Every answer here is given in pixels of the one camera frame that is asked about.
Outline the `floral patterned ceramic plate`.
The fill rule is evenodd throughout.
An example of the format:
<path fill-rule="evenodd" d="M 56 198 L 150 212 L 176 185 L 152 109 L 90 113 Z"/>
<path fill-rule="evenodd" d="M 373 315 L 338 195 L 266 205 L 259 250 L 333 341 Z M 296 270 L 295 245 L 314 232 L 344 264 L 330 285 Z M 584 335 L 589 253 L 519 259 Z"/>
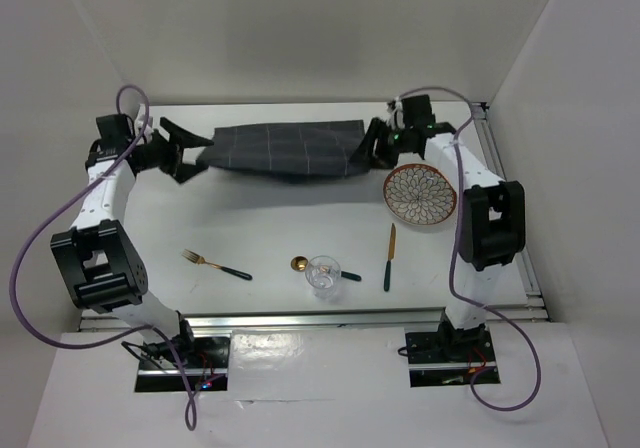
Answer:
<path fill-rule="evenodd" d="M 457 193 L 444 175 L 423 163 L 410 163 L 391 171 L 383 183 L 384 202 L 399 220 L 412 226 L 433 226 L 456 210 Z"/>

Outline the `dark grey checked napkin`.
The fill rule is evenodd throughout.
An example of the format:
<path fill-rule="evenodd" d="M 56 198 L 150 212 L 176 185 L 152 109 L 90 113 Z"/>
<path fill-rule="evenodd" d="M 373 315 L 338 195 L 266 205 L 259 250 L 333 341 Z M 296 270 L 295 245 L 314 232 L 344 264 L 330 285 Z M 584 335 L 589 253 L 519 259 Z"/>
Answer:
<path fill-rule="evenodd" d="M 364 137 L 361 120 L 219 127 L 196 162 L 295 181 L 347 178 L 370 171 L 367 161 L 354 156 Z"/>

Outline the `gold fork green handle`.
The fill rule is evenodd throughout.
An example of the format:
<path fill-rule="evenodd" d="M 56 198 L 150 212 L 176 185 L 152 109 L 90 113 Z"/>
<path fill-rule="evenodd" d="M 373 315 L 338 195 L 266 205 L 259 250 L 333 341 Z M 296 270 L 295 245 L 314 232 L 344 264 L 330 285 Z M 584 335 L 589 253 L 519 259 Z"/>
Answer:
<path fill-rule="evenodd" d="M 217 269 L 221 272 L 224 272 L 226 274 L 229 274 L 231 276 L 243 279 L 245 281 L 252 281 L 253 280 L 253 276 L 250 275 L 249 273 L 234 269 L 234 268 L 230 268 L 227 266 L 223 266 L 223 265 L 219 265 L 216 263 L 213 263 L 211 261 L 208 261 L 207 259 L 205 259 L 203 256 L 188 250 L 188 249 L 184 249 L 181 253 L 182 257 L 185 258 L 186 260 L 188 260 L 189 262 L 195 264 L 195 265 L 204 265 L 204 266 L 209 266 L 212 267 L 214 269 Z"/>

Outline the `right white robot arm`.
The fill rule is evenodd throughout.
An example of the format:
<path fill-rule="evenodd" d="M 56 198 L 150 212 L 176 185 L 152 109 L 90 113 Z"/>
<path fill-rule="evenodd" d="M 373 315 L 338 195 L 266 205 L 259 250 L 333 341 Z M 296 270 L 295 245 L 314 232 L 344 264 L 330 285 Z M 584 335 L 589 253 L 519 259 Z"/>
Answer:
<path fill-rule="evenodd" d="M 403 154 L 429 158 L 456 199 L 451 299 L 433 346 L 456 361 L 481 348 L 486 318 L 500 276 L 525 246 L 525 193 L 517 181 L 490 171 L 461 140 L 463 130 L 439 123 L 428 95 L 414 91 L 388 104 L 387 119 L 371 120 L 351 157 L 370 168 L 394 168 Z"/>

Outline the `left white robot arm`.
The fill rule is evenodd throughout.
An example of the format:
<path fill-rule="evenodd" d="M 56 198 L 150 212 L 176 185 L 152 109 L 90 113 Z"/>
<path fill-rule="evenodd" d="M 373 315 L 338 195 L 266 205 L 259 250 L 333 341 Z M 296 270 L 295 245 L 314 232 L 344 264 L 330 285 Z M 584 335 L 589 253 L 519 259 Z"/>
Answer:
<path fill-rule="evenodd" d="M 138 174 L 158 169 L 185 183 L 205 168 L 184 162 L 184 151 L 213 142 L 166 118 L 159 128 L 145 130 L 139 144 L 125 114 L 99 117 L 96 124 L 100 137 L 85 163 L 93 188 L 71 227 L 52 236 L 51 251 L 76 307 L 114 315 L 132 328 L 146 326 L 142 350 L 147 356 L 187 366 L 197 355 L 193 331 L 179 311 L 151 293 L 144 262 L 123 221 Z"/>

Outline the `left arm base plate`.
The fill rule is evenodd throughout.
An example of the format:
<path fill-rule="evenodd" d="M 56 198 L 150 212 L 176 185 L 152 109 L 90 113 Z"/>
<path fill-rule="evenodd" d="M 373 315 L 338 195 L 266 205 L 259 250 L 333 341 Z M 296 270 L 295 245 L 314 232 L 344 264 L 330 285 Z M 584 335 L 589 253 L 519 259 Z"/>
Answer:
<path fill-rule="evenodd" d="M 137 393 L 184 392 L 185 384 L 172 352 L 164 343 L 152 345 L 122 341 L 121 346 L 137 362 Z M 186 380 L 194 392 L 226 391 L 230 336 L 196 337 L 190 348 L 174 343 Z"/>

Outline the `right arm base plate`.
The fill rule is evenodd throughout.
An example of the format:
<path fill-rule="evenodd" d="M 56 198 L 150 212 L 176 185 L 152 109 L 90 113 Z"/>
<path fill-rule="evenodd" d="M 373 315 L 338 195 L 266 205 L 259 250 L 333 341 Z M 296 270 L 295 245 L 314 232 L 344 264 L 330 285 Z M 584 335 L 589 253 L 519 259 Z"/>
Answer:
<path fill-rule="evenodd" d="M 471 330 L 454 330 L 442 321 L 435 332 L 405 334 L 397 349 L 408 362 L 412 388 L 500 384 L 491 334 L 485 324 Z"/>

